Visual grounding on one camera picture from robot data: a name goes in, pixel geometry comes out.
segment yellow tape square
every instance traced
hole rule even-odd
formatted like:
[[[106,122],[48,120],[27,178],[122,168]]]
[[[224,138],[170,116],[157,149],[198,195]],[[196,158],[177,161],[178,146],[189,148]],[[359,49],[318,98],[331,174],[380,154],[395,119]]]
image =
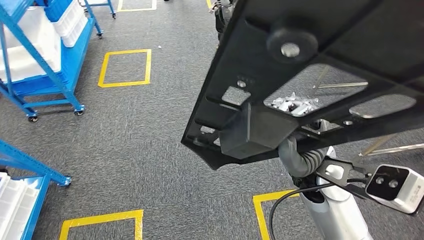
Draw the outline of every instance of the yellow tape square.
[[[136,53],[146,53],[146,65],[145,65],[145,74],[143,81],[128,81],[128,82],[114,82],[114,83],[104,83],[106,69],[108,69],[109,56],[110,55],[121,55],[121,54],[136,54]],[[106,52],[103,59],[103,64],[101,65],[100,76],[98,77],[98,86],[102,88],[112,88],[112,87],[125,87],[125,86],[134,86],[134,85],[145,85],[150,84],[150,70],[152,67],[152,50],[151,49],[136,49],[136,50],[125,50],[125,51],[110,51]]]
[[[259,231],[260,231],[260,235],[262,236],[262,240],[270,240],[270,235],[268,234],[267,223],[265,221],[264,211],[262,210],[261,203],[265,201],[277,200],[281,198],[283,195],[288,194],[292,191],[294,190],[278,191],[278,192],[272,192],[272,193],[266,193],[266,194],[253,196],[254,210],[256,212],[257,223],[259,224]],[[297,194],[291,195],[290,198],[292,197],[299,197],[299,194],[297,193]]]
[[[137,8],[137,9],[122,9],[122,5],[124,4],[124,0],[119,0],[117,12],[138,12],[138,11],[149,11],[149,10],[156,10],[158,7],[157,0],[151,0],[151,7],[150,8]]]
[[[143,239],[143,210],[123,211],[111,214],[88,216],[65,220],[60,230],[59,240],[67,240],[70,228],[81,227],[91,224],[101,224],[125,219],[135,219],[135,240]]]

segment gray carpet floor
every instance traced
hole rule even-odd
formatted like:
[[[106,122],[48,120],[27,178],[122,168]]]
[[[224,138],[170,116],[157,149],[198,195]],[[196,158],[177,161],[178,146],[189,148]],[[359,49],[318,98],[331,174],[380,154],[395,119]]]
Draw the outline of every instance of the gray carpet floor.
[[[123,0],[122,7],[149,8],[150,0]],[[74,116],[70,106],[46,107],[39,109],[37,123],[29,123],[0,98],[0,138],[72,176],[70,187],[49,188],[33,239],[58,239],[62,222],[68,219],[137,209],[144,210],[144,240],[261,239],[252,197],[293,189],[280,161],[213,171],[180,144],[217,46],[215,20],[206,0],[157,0],[157,10],[119,12],[116,20],[107,7],[96,7],[94,12],[104,38],[93,34],[75,90],[86,105],[85,115]],[[106,52],[136,49],[152,49],[150,84],[97,86]],[[143,53],[111,56],[105,83],[144,79],[145,59]],[[291,92],[308,95],[322,68],[311,67],[270,99]],[[336,69],[323,79],[323,83],[360,81]],[[314,97],[323,106],[359,90],[320,90]],[[394,97],[382,104],[407,101]],[[423,130],[401,133],[383,147],[421,143],[422,136]],[[336,146],[337,154],[353,159],[373,141]],[[424,175],[422,158],[422,150],[412,150],[358,161],[404,165]],[[262,204],[265,219],[272,204]],[[358,204],[374,239],[422,239],[424,215],[406,216],[369,201]],[[132,240],[134,225],[128,219],[73,227],[68,239]],[[277,209],[275,233],[280,240],[319,239],[299,198],[288,199]]]

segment gray flexible cable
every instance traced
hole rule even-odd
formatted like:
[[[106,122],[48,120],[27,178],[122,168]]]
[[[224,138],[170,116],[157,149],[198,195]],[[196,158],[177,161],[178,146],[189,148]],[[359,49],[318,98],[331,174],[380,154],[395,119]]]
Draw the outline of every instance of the gray flexible cable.
[[[303,178],[321,165],[326,156],[326,149],[298,153],[296,139],[289,136],[278,146],[278,155],[292,177]]]

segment metal rod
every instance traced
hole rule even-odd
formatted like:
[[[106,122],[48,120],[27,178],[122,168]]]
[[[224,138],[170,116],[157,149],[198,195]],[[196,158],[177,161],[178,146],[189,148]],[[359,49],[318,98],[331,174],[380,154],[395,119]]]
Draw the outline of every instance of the metal rod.
[[[424,143],[374,150],[371,153],[369,153],[368,156],[399,153],[399,152],[404,152],[404,151],[414,150],[414,149],[424,149]]]
[[[324,76],[329,72],[329,69],[330,67],[326,65],[321,71],[321,74],[319,74],[319,77],[316,79],[315,85],[312,86],[312,92],[310,93],[311,96],[315,95],[315,92],[317,91],[317,86],[321,85],[321,81],[323,80]]]
[[[351,83],[335,83],[335,84],[322,84],[319,85],[319,89],[332,89],[332,88],[351,88],[351,87],[362,87],[367,86],[368,82],[351,82]]]
[[[369,147],[367,147],[363,152],[360,152],[359,156],[360,157],[368,156],[371,152],[376,150],[381,145],[387,143],[390,139],[392,139],[396,135],[397,134],[395,133],[395,134],[390,134],[390,135],[379,137],[373,144],[371,144]]]

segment black metal bracket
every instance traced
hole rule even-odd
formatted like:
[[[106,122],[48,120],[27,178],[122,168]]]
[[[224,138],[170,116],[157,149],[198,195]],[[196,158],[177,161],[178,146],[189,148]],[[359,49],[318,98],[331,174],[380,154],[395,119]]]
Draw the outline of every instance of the black metal bracket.
[[[305,136],[297,146],[307,152],[423,128],[422,9],[416,0],[239,0],[181,142],[216,170],[275,158],[276,146],[290,134]],[[287,43],[299,47],[298,55],[283,54]],[[354,74],[368,86],[302,117],[264,106],[268,96],[312,64]],[[240,105],[226,102],[229,87],[250,96]],[[350,112],[390,94],[416,103],[376,118]],[[319,119],[340,127],[319,134],[303,128]],[[202,126],[215,132],[202,132]],[[220,145],[217,138],[224,138]]]

